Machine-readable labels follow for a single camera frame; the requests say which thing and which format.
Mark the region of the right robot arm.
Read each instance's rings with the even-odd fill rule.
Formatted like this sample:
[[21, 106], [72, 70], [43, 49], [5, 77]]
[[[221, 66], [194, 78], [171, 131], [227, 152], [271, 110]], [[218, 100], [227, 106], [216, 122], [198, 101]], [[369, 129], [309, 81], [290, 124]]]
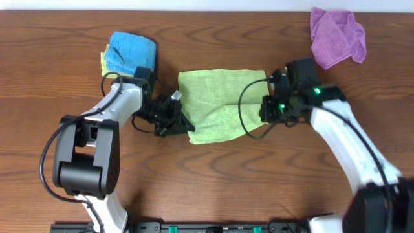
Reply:
[[296, 124], [304, 119], [327, 143], [353, 191], [346, 213], [313, 217], [309, 232], [412, 232], [413, 179], [406, 179], [376, 148], [336, 85], [300, 86], [277, 72], [266, 81], [264, 122]]

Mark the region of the light green microfiber cloth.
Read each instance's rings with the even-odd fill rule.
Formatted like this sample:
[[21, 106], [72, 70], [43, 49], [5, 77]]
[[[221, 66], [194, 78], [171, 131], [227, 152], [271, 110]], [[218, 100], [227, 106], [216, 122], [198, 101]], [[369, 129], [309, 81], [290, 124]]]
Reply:
[[262, 98], [269, 95], [263, 70], [196, 70], [180, 72], [182, 112], [195, 126], [190, 143], [236, 139], [263, 125]]

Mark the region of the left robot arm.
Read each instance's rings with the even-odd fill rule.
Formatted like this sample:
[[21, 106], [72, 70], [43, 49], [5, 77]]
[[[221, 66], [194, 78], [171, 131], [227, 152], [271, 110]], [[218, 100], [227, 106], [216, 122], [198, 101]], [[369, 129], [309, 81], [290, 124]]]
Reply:
[[65, 115], [57, 136], [52, 180], [74, 200], [81, 201], [93, 219], [95, 232], [123, 232], [127, 211], [115, 187], [120, 175], [120, 129], [138, 116], [165, 137], [194, 131], [184, 116], [181, 93], [152, 100], [152, 81], [116, 79], [110, 92], [82, 118]]

